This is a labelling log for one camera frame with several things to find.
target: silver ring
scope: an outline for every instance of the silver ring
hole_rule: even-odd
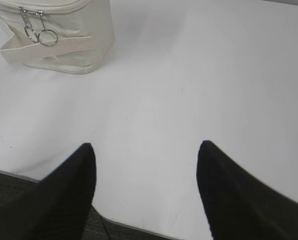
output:
[[[34,40],[34,39],[30,36],[28,30],[31,30],[31,31],[33,32],[33,34],[34,34],[34,36],[35,36],[35,38],[36,38],[37,40]],[[25,26],[25,27],[24,27],[24,31],[25,31],[25,33],[27,34],[28,38],[29,38],[32,42],[34,42],[35,44],[37,44],[37,43],[39,42],[39,36],[37,35],[37,33],[34,31],[34,29],[33,29],[31,26]]]
[[[52,42],[51,44],[44,43],[44,42],[42,42],[41,39],[40,39],[41,34],[42,34],[42,33],[47,33],[47,32],[51,32],[51,35],[54,35],[54,36],[55,36],[54,42]],[[42,44],[42,45],[44,45],[44,46],[46,46],[46,47],[53,47],[55,44],[57,44],[58,40],[59,40],[59,37],[58,37],[57,33],[56,33],[55,31],[51,30],[51,29],[43,29],[43,30],[39,33],[39,35],[38,35],[38,41],[40,42],[40,44]]]

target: table surface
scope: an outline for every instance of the table surface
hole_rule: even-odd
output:
[[[0,56],[0,172],[40,180],[91,142],[100,214],[210,240],[195,174],[212,140],[298,201],[298,6],[112,0],[112,15],[115,49],[91,74]]]

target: cosmetic bag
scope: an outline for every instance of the cosmetic bag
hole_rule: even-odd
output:
[[[72,74],[99,67],[114,42],[109,0],[0,0],[10,63]]]

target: zipper pull ring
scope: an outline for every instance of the zipper pull ring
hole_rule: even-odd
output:
[[[27,10],[23,9],[22,7],[20,8],[20,14],[21,14],[21,17],[24,21],[24,24],[25,24],[25,27],[24,27],[24,31],[25,33],[27,34],[28,38],[34,42],[35,44],[37,44],[39,42],[39,38],[38,38],[38,35],[37,33],[34,31],[33,27],[32,27],[32,24],[30,22],[30,19],[27,15]]]
[[[57,33],[51,29],[48,29],[45,27],[44,21],[43,21],[43,15],[44,13],[42,11],[38,11],[36,13],[38,16],[40,16],[40,20],[42,22],[43,25],[43,30],[39,33],[38,35],[38,41],[40,42],[40,44],[46,46],[46,47],[53,47],[55,44],[57,44],[59,37],[57,35]],[[47,41],[42,41],[41,40],[41,36],[44,35],[45,39],[48,39]]]

